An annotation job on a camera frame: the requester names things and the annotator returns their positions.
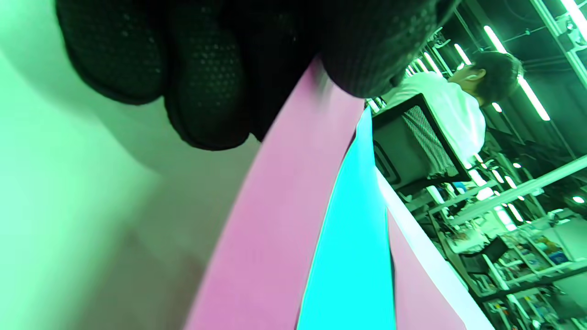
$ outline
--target person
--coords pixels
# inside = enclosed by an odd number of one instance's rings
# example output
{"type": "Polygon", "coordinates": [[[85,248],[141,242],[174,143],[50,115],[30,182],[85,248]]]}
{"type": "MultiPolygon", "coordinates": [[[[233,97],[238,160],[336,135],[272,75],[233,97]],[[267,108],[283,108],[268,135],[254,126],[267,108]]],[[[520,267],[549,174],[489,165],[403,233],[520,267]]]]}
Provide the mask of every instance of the person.
{"type": "MultiPolygon", "coordinates": [[[[405,78],[398,87],[382,95],[387,103],[382,111],[422,93],[448,143],[467,165],[485,140],[485,118],[481,108],[509,96],[522,74],[521,62],[511,54],[481,52],[472,65],[456,71],[449,79],[436,72],[405,78]]],[[[411,109],[403,118],[428,154],[431,174],[450,171],[454,166],[421,110],[411,109]]]]}

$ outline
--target dark hair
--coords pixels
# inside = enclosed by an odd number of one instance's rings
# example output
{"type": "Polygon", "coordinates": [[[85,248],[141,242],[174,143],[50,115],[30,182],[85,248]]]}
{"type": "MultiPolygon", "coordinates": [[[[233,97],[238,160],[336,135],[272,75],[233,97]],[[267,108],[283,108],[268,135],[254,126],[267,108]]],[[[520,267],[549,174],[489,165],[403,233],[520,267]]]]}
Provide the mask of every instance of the dark hair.
{"type": "Polygon", "coordinates": [[[508,97],[518,86],[518,76],[524,73],[522,63],[511,54],[481,52],[474,57],[473,70],[485,69],[485,76],[475,94],[485,105],[508,97]]]}

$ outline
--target white shirt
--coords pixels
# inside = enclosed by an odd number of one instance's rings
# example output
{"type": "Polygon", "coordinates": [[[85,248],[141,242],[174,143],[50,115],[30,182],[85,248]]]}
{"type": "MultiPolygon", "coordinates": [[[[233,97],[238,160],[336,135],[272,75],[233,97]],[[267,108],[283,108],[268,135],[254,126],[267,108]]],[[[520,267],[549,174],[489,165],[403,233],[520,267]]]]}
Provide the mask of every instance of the white shirt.
{"type": "Polygon", "coordinates": [[[435,72],[407,77],[389,93],[382,95],[386,109],[393,108],[422,93],[448,143],[466,167],[485,142],[485,117],[476,98],[435,72]]]}

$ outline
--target ear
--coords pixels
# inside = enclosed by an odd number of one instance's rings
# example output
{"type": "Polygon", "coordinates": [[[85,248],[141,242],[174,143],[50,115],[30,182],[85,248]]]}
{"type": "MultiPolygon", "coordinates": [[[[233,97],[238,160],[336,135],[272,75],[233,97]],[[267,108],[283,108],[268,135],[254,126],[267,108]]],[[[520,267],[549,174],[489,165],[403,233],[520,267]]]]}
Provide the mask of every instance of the ear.
{"type": "Polygon", "coordinates": [[[480,80],[487,74],[485,69],[480,69],[475,73],[474,77],[471,77],[470,80],[480,80]]]}

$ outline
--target black chair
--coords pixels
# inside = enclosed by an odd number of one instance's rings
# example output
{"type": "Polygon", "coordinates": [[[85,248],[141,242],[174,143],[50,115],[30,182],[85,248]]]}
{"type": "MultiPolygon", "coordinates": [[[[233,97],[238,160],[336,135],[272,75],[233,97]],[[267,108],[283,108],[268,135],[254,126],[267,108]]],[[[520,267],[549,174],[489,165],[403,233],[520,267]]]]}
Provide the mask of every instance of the black chair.
{"type": "Polygon", "coordinates": [[[411,195],[428,186],[441,183],[472,181],[467,169],[440,130],[422,94],[373,117],[373,147],[377,168],[387,182],[404,195],[411,195]],[[430,176],[429,156],[403,120],[406,112],[418,108],[423,112],[444,152],[451,160],[456,175],[451,173],[430,176]]]}
{"type": "Polygon", "coordinates": [[[498,236],[487,244],[483,250],[472,254],[461,254],[461,260],[471,275],[483,275],[487,277],[496,288],[498,288],[495,281],[489,276],[489,265],[483,258],[486,255],[489,261],[493,264],[497,262],[510,248],[506,245],[504,240],[498,236]]]}

